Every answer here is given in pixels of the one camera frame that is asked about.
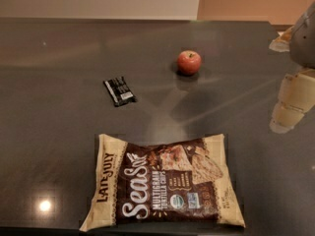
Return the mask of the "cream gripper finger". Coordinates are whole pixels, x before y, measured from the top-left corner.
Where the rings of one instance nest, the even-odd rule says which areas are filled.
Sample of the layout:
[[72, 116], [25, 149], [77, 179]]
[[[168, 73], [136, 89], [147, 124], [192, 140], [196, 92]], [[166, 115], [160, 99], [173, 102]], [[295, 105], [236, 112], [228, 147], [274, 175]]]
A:
[[277, 134], [289, 132], [314, 106], [315, 70], [304, 68], [294, 75], [286, 74], [272, 113], [271, 130]]
[[288, 52], [291, 41], [293, 27], [288, 28], [275, 38], [269, 45], [269, 48], [276, 52]]

